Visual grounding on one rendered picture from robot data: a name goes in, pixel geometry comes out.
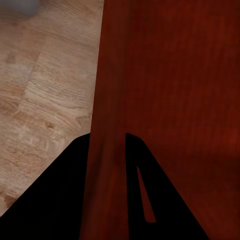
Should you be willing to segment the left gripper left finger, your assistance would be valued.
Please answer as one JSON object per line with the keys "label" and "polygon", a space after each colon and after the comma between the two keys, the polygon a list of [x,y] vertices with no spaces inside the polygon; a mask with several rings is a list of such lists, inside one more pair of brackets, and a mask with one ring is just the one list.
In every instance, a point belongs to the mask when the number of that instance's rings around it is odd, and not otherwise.
{"label": "left gripper left finger", "polygon": [[90,133],[76,138],[0,217],[0,240],[79,240]]}

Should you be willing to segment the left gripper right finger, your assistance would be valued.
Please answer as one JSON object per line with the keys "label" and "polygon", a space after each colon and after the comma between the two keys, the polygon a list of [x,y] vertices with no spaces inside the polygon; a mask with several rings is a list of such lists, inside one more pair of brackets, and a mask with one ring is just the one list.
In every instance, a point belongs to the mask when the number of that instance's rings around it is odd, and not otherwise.
{"label": "left gripper right finger", "polygon": [[[210,240],[145,142],[125,135],[129,240]],[[156,223],[145,220],[139,168]]]}

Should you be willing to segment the storage box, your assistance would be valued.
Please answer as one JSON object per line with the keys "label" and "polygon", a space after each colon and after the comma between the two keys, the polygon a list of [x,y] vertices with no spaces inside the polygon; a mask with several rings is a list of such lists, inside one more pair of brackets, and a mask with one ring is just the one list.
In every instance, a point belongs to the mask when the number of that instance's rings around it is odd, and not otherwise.
{"label": "storage box", "polygon": [[129,240],[127,133],[209,240],[240,240],[240,0],[104,0],[100,34],[79,240]]}

